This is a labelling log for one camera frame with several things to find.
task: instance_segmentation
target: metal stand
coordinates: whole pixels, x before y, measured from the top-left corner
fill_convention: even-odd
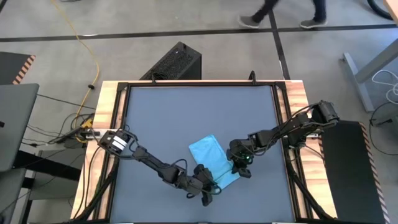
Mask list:
[[[54,162],[35,156],[28,152],[19,150],[14,161],[14,168],[23,167],[36,172],[50,174],[54,177],[62,177],[70,180],[79,181],[80,169],[76,169],[59,162]]]
[[[358,91],[362,103],[366,112],[374,111],[372,101],[369,97],[368,90],[365,87],[364,82],[371,78],[376,72],[384,68],[388,63],[398,57],[398,39],[393,41],[386,49],[384,49],[379,55],[371,60],[365,67],[358,71],[354,60],[349,53],[343,55],[345,64],[347,65],[347,72],[353,79],[354,86]]]

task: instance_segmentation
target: yellow cable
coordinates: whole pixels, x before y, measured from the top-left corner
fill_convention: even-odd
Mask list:
[[[95,75],[95,78],[94,78],[93,82],[91,83],[91,85],[94,85],[94,84],[96,83],[97,79],[98,79],[98,76],[100,75],[100,66],[98,65],[98,61],[97,61],[97,59],[95,58],[95,55],[94,55],[93,51],[92,51],[83,41],[80,40],[79,35],[77,34],[75,28],[74,28],[73,25],[72,25],[72,22],[68,19],[68,17],[67,17],[67,15],[65,14],[65,12],[62,11],[62,9],[59,8],[59,6],[58,6],[58,4],[55,2],[55,0],[51,0],[51,2],[52,2],[52,4],[55,6],[55,8],[58,10],[58,12],[62,15],[62,17],[65,19],[65,21],[69,24],[70,28],[72,29],[73,33],[74,33],[75,36],[76,36],[76,39],[77,39],[81,44],[83,44],[83,46],[85,46],[85,48],[90,52],[90,55],[91,55],[91,57],[93,58],[93,60],[94,60],[94,62],[95,62],[95,64],[96,64],[96,67],[97,67],[97,74]],[[86,93],[85,97],[83,98],[83,101],[80,103],[79,110],[77,111],[77,114],[76,114],[76,120],[75,120],[75,123],[73,124],[73,125],[74,125],[74,128],[77,127],[77,117],[79,117],[79,114],[80,114],[80,112],[81,112],[81,109],[82,109],[82,107],[85,105],[86,99],[87,99],[88,95],[90,94],[90,91],[91,91],[91,88],[89,88],[89,89],[87,90],[87,93]],[[81,142],[81,143],[86,143],[86,142],[87,142],[87,141],[82,141],[82,140],[80,140],[80,139],[78,138],[77,135],[76,135],[76,140],[79,141],[79,142]]]

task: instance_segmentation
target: black box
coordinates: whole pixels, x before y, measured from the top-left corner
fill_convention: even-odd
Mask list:
[[[140,80],[201,80],[201,53],[178,42]]]

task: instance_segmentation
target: wooden frame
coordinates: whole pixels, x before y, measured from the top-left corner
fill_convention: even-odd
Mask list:
[[[193,83],[193,85],[201,84],[201,83],[242,83],[248,82],[251,83],[251,80],[164,80],[158,81],[157,83],[175,83],[178,84],[179,82],[184,83]],[[307,96],[305,94],[304,85],[302,81],[280,81],[280,80],[261,80],[258,82],[277,82],[284,84],[286,87],[287,98],[289,100],[290,110],[291,113],[296,112],[300,108],[308,105]],[[118,104],[115,104],[117,89],[119,83],[136,83],[136,84],[151,84],[151,81],[105,81],[103,82],[101,93],[99,95],[98,105],[96,109],[96,114],[94,118],[93,128],[101,128],[107,129],[111,127],[112,117],[114,111],[117,112],[115,125],[116,128],[120,127],[122,115],[123,115],[123,105],[125,99],[125,91],[120,92],[120,99],[121,101]],[[284,104],[284,99],[282,95],[282,91],[278,90],[278,99],[279,99],[279,106],[281,108],[282,117],[285,121],[287,119],[286,108]],[[314,148],[316,151],[320,152],[320,147],[318,145],[317,139],[308,139],[307,145]],[[86,169],[82,170],[85,173],[86,180],[88,181],[88,166],[93,157],[93,154],[97,148],[95,141],[90,141],[88,143],[88,147],[86,150]],[[73,218],[78,210],[81,200],[84,200],[84,195],[87,193],[88,198],[87,201],[89,202],[94,195],[96,185],[100,179],[103,163],[104,163],[104,151],[97,152],[95,158],[93,159],[93,164],[91,166],[91,174],[90,174],[90,188],[88,192],[83,193],[83,175],[80,176],[80,181],[78,185],[78,190],[76,192],[75,203],[73,204],[73,210],[71,214],[71,218]],[[329,213],[331,216],[336,216],[335,207],[333,204],[333,199],[331,197],[331,192],[326,176],[326,170],[323,165],[322,159],[320,159],[316,154],[309,150],[302,150],[301,152],[301,161],[303,167],[303,173],[305,176],[305,181],[307,183],[307,188],[313,195],[313,197],[318,201],[318,203],[323,207],[323,209]],[[303,196],[299,189],[296,187],[296,194],[298,198],[298,207],[300,210],[300,217],[308,218],[305,212],[305,203]],[[106,217],[106,205],[108,203],[109,197],[109,188],[103,195],[103,199],[101,202],[101,206],[97,211],[98,218],[105,218]]]

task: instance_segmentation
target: person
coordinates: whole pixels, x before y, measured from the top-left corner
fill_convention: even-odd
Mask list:
[[[326,2],[325,0],[312,0],[315,6],[315,15],[313,19],[302,21],[300,27],[311,29],[326,25]],[[239,16],[238,22],[241,26],[257,29],[261,21],[279,0],[265,0],[264,5],[253,16]]]

